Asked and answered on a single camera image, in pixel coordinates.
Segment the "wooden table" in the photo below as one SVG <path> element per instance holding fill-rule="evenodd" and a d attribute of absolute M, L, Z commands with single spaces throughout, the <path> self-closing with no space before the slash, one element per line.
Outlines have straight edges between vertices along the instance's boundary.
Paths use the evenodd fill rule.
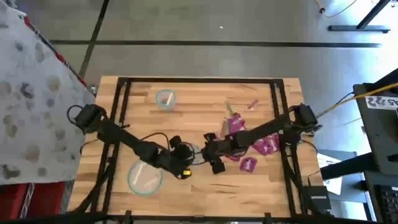
<path fill-rule="evenodd" d="M 111 111 L 117 77 L 102 77 L 96 104 Z M 284 78 L 288 105 L 298 105 L 303 100 L 298 78 Z M 155 94 L 162 89 L 171 89 L 177 96 L 173 111 L 164 111 L 155 104 Z M 279 111 L 282 110 L 277 91 Z M 205 145 L 203 135 L 219 132 L 223 119 L 228 116 L 225 101 L 246 120 L 250 129 L 274 119 L 270 85 L 260 83 L 151 83 L 134 82 L 129 94 L 124 124 L 138 138 L 154 132 L 163 132 L 170 138 L 179 135 L 183 141 Z M 248 104 L 259 100 L 253 110 Z M 89 135 L 86 141 L 96 139 Z M 166 146 L 163 136 L 149 139 Z M 69 210 L 76 208 L 94 186 L 100 163 L 103 143 L 96 141 L 83 149 L 78 175 L 70 197 Z M 308 175 L 319 171 L 315 149 L 309 144 L 298 145 L 298 160 L 303 183 Z M 209 164 L 191 167 L 192 176 L 178 180 L 164 172 L 160 190 L 150 197 L 133 194 L 127 183 L 127 174 L 138 160 L 132 149 L 121 145 L 114 176 L 109 214 L 124 215 L 131 210 L 133 215 L 172 216 L 217 216 L 217 217 L 263 217 L 270 212 L 273 217 L 289 217 L 289 206 L 282 170 L 280 152 L 262 156 L 249 149 L 247 156 L 258 162 L 252 174 L 239 170 L 239 163 L 223 158 L 226 171 L 214 175 Z M 312 185 L 322 185 L 320 173 L 311 176 Z M 293 186 L 296 211 L 300 212 L 297 190 Z M 99 197 L 101 210 L 104 189 Z"/>

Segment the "yellow cable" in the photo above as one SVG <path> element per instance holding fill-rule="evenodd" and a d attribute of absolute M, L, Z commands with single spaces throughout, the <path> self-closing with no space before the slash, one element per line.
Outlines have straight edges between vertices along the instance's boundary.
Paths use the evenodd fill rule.
<path fill-rule="evenodd" d="M 317 119 L 320 118 L 320 117 L 322 117 L 322 116 L 325 115 L 326 113 L 330 112 L 331 110 L 335 109 L 336 107 L 338 107 L 338 106 L 340 106 L 340 105 L 343 105 L 343 104 L 345 104 L 345 103 L 347 103 L 347 102 L 349 102 L 349 101 L 351 101 L 351 100 L 356 100 L 356 99 L 359 99 L 359 98 L 364 98 L 365 96 L 370 96 L 370 95 L 373 95 L 373 94 L 375 94 L 375 93 L 380 93 L 381 91 L 389 90 L 389 89 L 395 88 L 395 87 L 398 87 L 398 83 L 394 83 L 394 84 L 391 84 L 391 85 L 388 85 L 388 86 L 379 88 L 379 89 L 377 89 L 377 90 L 370 91 L 369 93 L 360 94 L 360 95 L 358 95 L 358 96 L 351 97 L 351 98 L 349 98 L 349 99 L 347 99 L 347 100 L 343 100 L 343 101 L 341 101 L 340 103 L 331 106 L 330 108 L 328 108 L 328 109 L 325 110 L 324 112 L 318 114 L 318 115 L 317 115 Z"/>
<path fill-rule="evenodd" d="M 322 8 L 324 8 L 324 7 L 321 6 L 319 0 L 314 0 L 314 1 L 318 4 L 319 10 L 321 10 Z M 322 14 L 323 14 L 326 18 L 335 17 L 335 16 L 341 14 L 342 12 L 344 12 L 345 10 L 347 10 L 349 7 L 351 7 L 354 3 L 356 3 L 356 1 L 357 1 L 357 0 L 354 0 L 351 4 L 349 4 L 349 5 L 348 5 L 347 7 L 345 7 L 343 10 L 341 10 L 340 12 L 337 12 L 337 13 L 334 14 L 334 15 L 328 16 L 328 15 L 326 15 L 326 14 L 324 14 L 324 13 L 322 13 Z"/>

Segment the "label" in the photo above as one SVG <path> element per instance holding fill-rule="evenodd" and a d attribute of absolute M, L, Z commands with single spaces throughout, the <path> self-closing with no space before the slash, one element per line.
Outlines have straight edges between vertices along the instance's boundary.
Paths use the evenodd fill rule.
<path fill-rule="evenodd" d="M 398 98 L 389 96 L 365 96 L 366 106 L 369 109 L 396 110 Z"/>

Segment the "concrete floor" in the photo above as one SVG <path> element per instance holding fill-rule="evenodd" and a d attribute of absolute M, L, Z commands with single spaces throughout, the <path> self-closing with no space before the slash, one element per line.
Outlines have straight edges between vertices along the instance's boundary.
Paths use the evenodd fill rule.
<path fill-rule="evenodd" d="M 322 0 L 334 14 L 351 1 Z M 352 91 L 398 67 L 398 8 L 387 6 L 371 24 L 378 32 L 329 32 L 328 25 L 357 24 L 375 0 L 358 0 L 339 16 L 325 18 L 312 0 L 110 0 L 97 40 L 212 40 L 325 43 L 324 47 L 237 47 L 96 45 L 82 75 L 97 85 L 102 75 L 186 77 L 298 77 L 305 102 L 320 112 Z M 50 40 L 90 40 L 100 14 L 100 0 L 18 0 Z M 382 44 L 382 47 L 333 47 L 330 43 Z M 56 45 L 79 71 L 88 42 Z M 356 103 L 348 103 L 319 122 L 319 149 L 368 152 Z M 365 218 L 362 205 L 333 202 L 338 216 Z"/>

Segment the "patterned cloth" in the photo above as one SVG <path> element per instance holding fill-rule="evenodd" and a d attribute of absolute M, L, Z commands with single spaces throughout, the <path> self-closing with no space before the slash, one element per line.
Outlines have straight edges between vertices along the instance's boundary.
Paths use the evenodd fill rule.
<path fill-rule="evenodd" d="M 84 136 L 66 111 L 95 100 L 27 25 L 0 1 L 0 185 L 74 179 Z"/>

